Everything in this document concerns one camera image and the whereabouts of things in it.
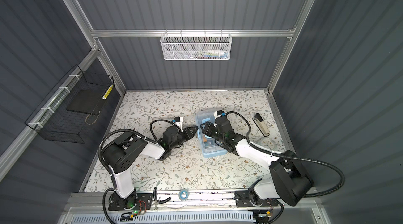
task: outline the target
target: floral pattern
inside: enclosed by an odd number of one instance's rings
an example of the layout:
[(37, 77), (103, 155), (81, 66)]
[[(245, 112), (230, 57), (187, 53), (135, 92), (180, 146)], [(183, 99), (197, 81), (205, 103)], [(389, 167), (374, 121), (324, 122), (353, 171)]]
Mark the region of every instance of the floral pattern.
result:
[[(285, 150), (264, 90), (189, 91), (189, 92), (129, 92), (126, 93), (111, 131), (131, 128), (152, 137), (149, 124), (156, 119), (171, 120), (184, 117), (184, 127), (195, 125), (199, 110), (219, 108), (237, 111), (250, 123), (250, 140), (273, 150)], [(252, 121), (260, 113), (270, 131), (263, 138)], [(245, 134), (247, 124), (238, 116), (228, 116), (235, 132)], [(167, 123), (154, 123), (157, 138), (167, 128)], [(197, 135), (174, 149), (171, 156), (158, 161), (140, 155), (130, 167), (132, 181), (138, 191), (186, 189), (247, 188), (258, 178), (270, 178), (270, 173), (248, 159), (234, 154), (204, 158)], [(100, 192), (112, 187), (107, 171), (97, 161), (89, 178), (86, 192)]]

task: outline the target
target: yellow connector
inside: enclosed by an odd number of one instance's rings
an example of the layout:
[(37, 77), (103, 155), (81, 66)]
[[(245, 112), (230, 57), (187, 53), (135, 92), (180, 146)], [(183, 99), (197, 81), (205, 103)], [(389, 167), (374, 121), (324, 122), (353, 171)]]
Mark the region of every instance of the yellow connector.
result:
[(113, 85), (111, 85), (108, 90), (106, 91), (106, 93), (103, 95), (102, 99), (106, 100), (106, 98), (108, 97), (108, 95), (110, 94), (110, 91), (112, 91)]

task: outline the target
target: storage box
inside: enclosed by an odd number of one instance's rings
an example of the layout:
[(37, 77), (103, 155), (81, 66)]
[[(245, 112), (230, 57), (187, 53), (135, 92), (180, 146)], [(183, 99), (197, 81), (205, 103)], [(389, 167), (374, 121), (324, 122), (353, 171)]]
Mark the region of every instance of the storage box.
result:
[(219, 109), (207, 109), (202, 110), (196, 113), (196, 124), (199, 127), (198, 130), (198, 138), (200, 141), (201, 151), (204, 157), (216, 157), (225, 155), (227, 151), (218, 146), (214, 140), (214, 138), (208, 137), (202, 133), (200, 128), (200, 124), (205, 123), (207, 121), (214, 123), (214, 112)]

